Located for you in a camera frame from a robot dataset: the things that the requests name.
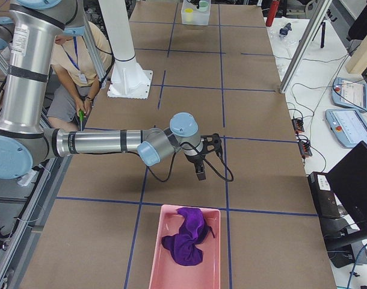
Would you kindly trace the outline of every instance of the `pink tray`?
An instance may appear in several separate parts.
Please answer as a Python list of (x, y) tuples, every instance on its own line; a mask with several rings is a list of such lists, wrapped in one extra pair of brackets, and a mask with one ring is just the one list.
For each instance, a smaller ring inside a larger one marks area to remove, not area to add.
[(159, 216), (152, 275), (149, 289), (219, 289), (220, 288), (220, 228), (221, 214), (217, 209), (199, 208), (212, 227), (202, 244), (203, 261), (196, 266), (182, 266), (174, 262), (170, 251), (163, 248), (161, 238), (178, 233), (184, 217), (177, 213), (182, 206), (163, 205)]

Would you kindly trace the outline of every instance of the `plastic cup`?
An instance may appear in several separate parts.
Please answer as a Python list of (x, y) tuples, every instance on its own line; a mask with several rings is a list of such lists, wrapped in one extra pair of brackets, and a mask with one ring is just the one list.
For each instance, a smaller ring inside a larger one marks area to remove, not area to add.
[(198, 8), (199, 12), (205, 12), (209, 8), (209, 3), (204, 0), (201, 0), (199, 2), (199, 5), (200, 5), (200, 8)]
[(192, 8), (186, 8), (184, 10), (185, 12), (185, 18), (187, 22), (192, 22), (193, 21), (193, 12), (194, 10)]

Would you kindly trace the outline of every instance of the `purple towel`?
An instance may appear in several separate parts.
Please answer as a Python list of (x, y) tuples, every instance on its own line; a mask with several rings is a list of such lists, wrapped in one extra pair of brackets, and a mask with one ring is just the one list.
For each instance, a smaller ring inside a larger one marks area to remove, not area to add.
[(202, 251), (195, 245), (202, 243), (209, 231), (215, 238), (213, 230), (206, 224), (198, 208), (179, 208), (177, 213), (185, 218), (179, 233), (163, 237), (162, 245), (170, 251), (176, 263), (183, 266), (198, 265), (202, 262), (203, 256)]

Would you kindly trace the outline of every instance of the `black monitor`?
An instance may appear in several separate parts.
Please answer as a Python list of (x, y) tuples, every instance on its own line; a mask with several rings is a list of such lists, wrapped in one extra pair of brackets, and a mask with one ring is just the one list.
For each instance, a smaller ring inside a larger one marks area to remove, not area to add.
[(327, 250), (367, 239), (367, 144), (361, 141), (326, 178), (345, 210), (360, 228), (359, 231), (336, 238), (326, 238)]

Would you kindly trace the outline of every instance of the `id badge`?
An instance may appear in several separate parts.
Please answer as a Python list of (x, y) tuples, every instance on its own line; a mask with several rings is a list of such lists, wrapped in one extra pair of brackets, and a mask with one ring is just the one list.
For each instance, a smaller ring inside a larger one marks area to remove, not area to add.
[(87, 84), (88, 83), (87, 82), (87, 78), (86, 78), (86, 76), (83, 73), (78, 74), (78, 77), (79, 77), (79, 80), (80, 80), (81, 83), (83, 83), (83, 84)]

